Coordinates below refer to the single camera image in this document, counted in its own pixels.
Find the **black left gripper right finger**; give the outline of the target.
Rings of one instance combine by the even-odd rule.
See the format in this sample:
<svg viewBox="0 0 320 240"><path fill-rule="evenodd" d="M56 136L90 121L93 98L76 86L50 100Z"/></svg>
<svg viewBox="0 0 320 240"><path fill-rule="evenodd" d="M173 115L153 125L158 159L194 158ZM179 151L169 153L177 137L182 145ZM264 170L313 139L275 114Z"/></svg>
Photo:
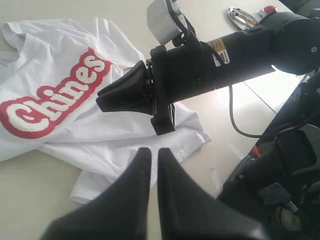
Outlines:
<svg viewBox="0 0 320 240"><path fill-rule="evenodd" d="M168 148L158 151L157 198L164 240L267 240L262 223L204 191Z"/></svg>

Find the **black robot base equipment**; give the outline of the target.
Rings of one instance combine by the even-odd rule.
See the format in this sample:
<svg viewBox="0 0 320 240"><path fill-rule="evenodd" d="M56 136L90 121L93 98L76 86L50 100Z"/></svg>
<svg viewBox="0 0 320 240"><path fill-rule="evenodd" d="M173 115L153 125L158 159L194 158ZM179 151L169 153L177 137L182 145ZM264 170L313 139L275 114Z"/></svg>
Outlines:
<svg viewBox="0 0 320 240"><path fill-rule="evenodd" d="M317 240L320 237L320 159L300 129L282 132L269 151L244 158L219 199L234 212L221 221L226 240Z"/></svg>

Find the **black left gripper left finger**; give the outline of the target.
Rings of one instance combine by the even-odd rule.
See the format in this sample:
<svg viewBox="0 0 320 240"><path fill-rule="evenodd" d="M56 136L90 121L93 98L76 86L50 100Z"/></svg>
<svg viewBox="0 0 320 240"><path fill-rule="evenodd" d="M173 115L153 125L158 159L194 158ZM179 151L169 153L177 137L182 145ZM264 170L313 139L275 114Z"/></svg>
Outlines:
<svg viewBox="0 0 320 240"><path fill-rule="evenodd" d="M140 148L101 195L54 220L43 240L145 240L152 155Z"/></svg>

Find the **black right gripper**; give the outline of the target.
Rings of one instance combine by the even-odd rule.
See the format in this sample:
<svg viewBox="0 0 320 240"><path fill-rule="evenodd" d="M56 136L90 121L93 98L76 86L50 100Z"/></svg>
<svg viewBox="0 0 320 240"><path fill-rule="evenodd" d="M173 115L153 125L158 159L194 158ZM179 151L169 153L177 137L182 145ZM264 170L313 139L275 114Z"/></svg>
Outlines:
<svg viewBox="0 0 320 240"><path fill-rule="evenodd" d="M140 60L126 74L97 94L96 103L102 112L137 112L152 115L151 124L160 136L175 131L174 103L210 90L207 86L214 66L212 48L201 42L170 50L160 45L150 51L150 95L148 70Z"/></svg>

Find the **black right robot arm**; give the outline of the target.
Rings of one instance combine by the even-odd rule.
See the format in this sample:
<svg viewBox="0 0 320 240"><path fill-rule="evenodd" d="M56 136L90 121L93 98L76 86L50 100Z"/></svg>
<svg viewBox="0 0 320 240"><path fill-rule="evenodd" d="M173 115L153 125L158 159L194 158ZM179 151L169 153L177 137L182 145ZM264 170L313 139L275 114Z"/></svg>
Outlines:
<svg viewBox="0 0 320 240"><path fill-rule="evenodd" d="M97 94L103 112L151 116L157 135L175 130L174 103L228 87L275 69L303 75L320 65L320 20L292 12L267 15L256 26L211 40L166 49L136 65Z"/></svg>

